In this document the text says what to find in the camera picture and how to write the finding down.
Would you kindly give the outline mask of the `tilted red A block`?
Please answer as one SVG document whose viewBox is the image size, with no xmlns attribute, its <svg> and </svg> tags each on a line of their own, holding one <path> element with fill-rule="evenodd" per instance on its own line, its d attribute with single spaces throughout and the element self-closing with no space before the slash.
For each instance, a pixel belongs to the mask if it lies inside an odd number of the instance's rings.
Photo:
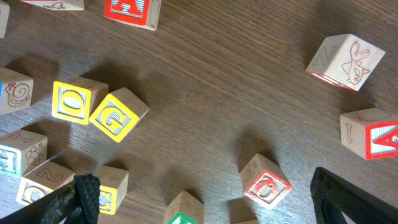
<svg viewBox="0 0 398 224">
<path fill-rule="evenodd" d="M 397 156 L 397 115 L 377 108 L 340 115 L 341 143 L 366 160 Z"/>
</svg>

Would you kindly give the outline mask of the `lower blue H block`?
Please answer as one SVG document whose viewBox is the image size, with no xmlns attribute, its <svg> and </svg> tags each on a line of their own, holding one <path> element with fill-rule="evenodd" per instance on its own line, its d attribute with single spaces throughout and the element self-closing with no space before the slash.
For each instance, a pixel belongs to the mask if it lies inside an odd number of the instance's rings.
<svg viewBox="0 0 398 224">
<path fill-rule="evenodd" d="M 23 129 L 1 136 L 1 173 L 23 177 L 47 160 L 48 138 Z"/>
</svg>

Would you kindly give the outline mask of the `upper blue H block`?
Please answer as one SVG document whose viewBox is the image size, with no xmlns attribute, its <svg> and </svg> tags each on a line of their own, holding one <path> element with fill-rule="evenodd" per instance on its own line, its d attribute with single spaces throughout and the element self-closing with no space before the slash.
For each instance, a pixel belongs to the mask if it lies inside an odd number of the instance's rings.
<svg viewBox="0 0 398 224">
<path fill-rule="evenodd" d="M 1 68 L 1 114 L 28 108 L 32 101 L 33 78 Z"/>
</svg>

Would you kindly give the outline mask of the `yellow C block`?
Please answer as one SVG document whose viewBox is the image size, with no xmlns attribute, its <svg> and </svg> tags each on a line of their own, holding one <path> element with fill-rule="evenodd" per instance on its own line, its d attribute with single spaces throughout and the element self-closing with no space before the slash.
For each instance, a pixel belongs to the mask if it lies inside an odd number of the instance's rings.
<svg viewBox="0 0 398 224">
<path fill-rule="evenodd" d="M 94 175 L 100 179 L 99 210 L 114 215 L 127 194 L 129 171 L 101 166 Z"/>
</svg>

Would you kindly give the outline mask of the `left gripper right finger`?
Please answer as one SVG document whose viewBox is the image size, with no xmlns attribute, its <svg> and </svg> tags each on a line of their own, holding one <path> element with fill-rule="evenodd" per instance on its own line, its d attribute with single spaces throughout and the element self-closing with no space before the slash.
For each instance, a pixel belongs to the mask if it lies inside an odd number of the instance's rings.
<svg viewBox="0 0 398 224">
<path fill-rule="evenodd" d="M 317 223 L 397 224 L 397 208 L 371 195 L 324 167 L 315 169 L 310 192 Z"/>
</svg>

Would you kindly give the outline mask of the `blue P block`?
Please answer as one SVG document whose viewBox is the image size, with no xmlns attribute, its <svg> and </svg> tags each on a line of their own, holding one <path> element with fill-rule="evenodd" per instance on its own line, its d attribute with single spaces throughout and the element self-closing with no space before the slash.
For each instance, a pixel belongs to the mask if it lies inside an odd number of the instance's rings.
<svg viewBox="0 0 398 224">
<path fill-rule="evenodd" d="M 259 224 L 259 221 L 257 219 L 253 219 L 253 220 L 238 222 L 238 223 L 234 223 L 234 224 Z"/>
</svg>

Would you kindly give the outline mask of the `red 9 block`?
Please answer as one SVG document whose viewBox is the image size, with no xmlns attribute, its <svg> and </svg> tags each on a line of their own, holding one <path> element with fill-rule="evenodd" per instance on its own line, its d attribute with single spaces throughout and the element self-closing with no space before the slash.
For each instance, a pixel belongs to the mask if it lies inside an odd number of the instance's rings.
<svg viewBox="0 0 398 224">
<path fill-rule="evenodd" d="M 84 0 L 21 0 L 53 11 L 82 11 L 85 9 Z"/>
</svg>

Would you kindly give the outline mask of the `green V block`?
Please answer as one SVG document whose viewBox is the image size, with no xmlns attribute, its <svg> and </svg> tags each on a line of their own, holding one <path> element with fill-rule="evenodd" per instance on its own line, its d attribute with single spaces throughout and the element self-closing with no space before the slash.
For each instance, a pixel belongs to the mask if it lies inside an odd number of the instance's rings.
<svg viewBox="0 0 398 224">
<path fill-rule="evenodd" d="M 163 224 L 204 224 L 204 204 L 183 190 L 167 206 Z"/>
</svg>

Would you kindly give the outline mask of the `wooden block red edge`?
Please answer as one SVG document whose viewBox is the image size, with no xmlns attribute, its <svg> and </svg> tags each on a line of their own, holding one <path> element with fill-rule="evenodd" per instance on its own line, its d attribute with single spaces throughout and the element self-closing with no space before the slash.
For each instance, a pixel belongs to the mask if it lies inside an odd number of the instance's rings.
<svg viewBox="0 0 398 224">
<path fill-rule="evenodd" d="M 306 71 L 341 88 L 359 91 L 385 51 L 352 34 L 324 39 Z"/>
</svg>

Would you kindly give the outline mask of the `yellow Q block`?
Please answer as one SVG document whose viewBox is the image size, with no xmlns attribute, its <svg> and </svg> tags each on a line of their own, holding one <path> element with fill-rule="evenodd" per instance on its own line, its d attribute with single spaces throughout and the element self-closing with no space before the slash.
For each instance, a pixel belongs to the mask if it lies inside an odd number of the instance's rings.
<svg viewBox="0 0 398 224">
<path fill-rule="evenodd" d="M 31 204 L 73 180 L 74 171 L 48 161 L 21 179 L 16 202 Z"/>
</svg>

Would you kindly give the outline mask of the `blue h block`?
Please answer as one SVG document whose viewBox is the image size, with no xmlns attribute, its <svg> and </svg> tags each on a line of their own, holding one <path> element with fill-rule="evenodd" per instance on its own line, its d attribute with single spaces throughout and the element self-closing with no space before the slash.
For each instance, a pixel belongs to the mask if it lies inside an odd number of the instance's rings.
<svg viewBox="0 0 398 224">
<path fill-rule="evenodd" d="M 32 101 L 33 78 L 1 68 L 1 114 L 28 108 Z"/>
<path fill-rule="evenodd" d="M 47 160 L 48 138 L 23 129 L 1 136 L 1 173 L 23 177 Z"/>
</svg>

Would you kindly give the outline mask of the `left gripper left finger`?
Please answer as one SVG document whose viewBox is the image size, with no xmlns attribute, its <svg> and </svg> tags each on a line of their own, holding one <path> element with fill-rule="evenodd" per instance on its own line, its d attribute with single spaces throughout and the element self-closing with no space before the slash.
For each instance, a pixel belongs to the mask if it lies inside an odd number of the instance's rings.
<svg viewBox="0 0 398 224">
<path fill-rule="evenodd" d="M 2 224 L 97 224 L 100 214 L 100 179 L 93 174 L 74 179 L 38 201 L 4 217 Z"/>
</svg>

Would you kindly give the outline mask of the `yellow O block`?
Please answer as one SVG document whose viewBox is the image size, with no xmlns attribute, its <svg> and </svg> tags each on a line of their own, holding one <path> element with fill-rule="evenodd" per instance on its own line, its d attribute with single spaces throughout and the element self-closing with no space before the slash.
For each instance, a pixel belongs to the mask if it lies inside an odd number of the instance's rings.
<svg viewBox="0 0 398 224">
<path fill-rule="evenodd" d="M 54 81 L 52 116 L 88 125 L 89 117 L 108 94 L 109 85 L 83 77 Z"/>
</svg>

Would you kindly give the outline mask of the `yellow G block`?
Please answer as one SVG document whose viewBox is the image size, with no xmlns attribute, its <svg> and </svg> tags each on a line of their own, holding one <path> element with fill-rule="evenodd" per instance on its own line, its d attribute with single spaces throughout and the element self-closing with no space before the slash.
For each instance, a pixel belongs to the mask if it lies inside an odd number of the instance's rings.
<svg viewBox="0 0 398 224">
<path fill-rule="evenodd" d="M 115 142 L 121 142 L 150 108 L 128 88 L 108 93 L 89 121 Z"/>
</svg>

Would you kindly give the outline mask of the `red O block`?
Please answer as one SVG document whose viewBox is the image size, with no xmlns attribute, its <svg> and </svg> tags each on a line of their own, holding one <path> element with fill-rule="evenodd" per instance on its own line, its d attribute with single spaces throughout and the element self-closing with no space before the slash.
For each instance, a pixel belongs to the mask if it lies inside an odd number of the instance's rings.
<svg viewBox="0 0 398 224">
<path fill-rule="evenodd" d="M 282 169 L 260 153 L 239 173 L 245 196 L 272 210 L 292 189 Z"/>
</svg>

